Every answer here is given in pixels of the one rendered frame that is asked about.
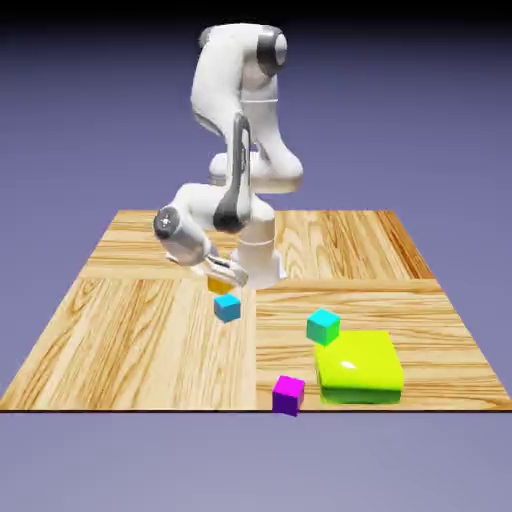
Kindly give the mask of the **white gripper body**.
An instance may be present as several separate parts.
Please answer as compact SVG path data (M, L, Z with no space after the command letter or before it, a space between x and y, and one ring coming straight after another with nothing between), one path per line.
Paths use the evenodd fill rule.
M204 275L233 287L243 287L248 281L246 270L233 260L208 254L199 264L191 269L198 275Z

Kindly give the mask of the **small blue cube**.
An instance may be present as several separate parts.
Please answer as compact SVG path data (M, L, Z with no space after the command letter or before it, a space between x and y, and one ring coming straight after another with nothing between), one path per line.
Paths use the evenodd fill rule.
M214 313L224 323L239 319L241 316L241 301L230 293L217 296L214 299Z

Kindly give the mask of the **small teal cube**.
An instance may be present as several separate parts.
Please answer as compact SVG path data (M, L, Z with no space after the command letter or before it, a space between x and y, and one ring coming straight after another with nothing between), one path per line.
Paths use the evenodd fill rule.
M307 319L306 336L322 346L330 344L340 332L340 316L319 308Z

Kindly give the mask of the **small magenta cube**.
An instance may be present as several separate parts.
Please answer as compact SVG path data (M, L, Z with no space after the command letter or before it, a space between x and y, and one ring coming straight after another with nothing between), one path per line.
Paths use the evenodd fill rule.
M304 389L303 380L280 376L272 390L272 411L296 417L304 400Z

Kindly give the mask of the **large yellow-green box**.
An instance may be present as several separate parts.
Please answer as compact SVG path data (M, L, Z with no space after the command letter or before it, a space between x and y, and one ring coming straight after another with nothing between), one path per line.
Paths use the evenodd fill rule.
M321 400L326 404L394 404L404 371L384 330L342 330L314 349Z

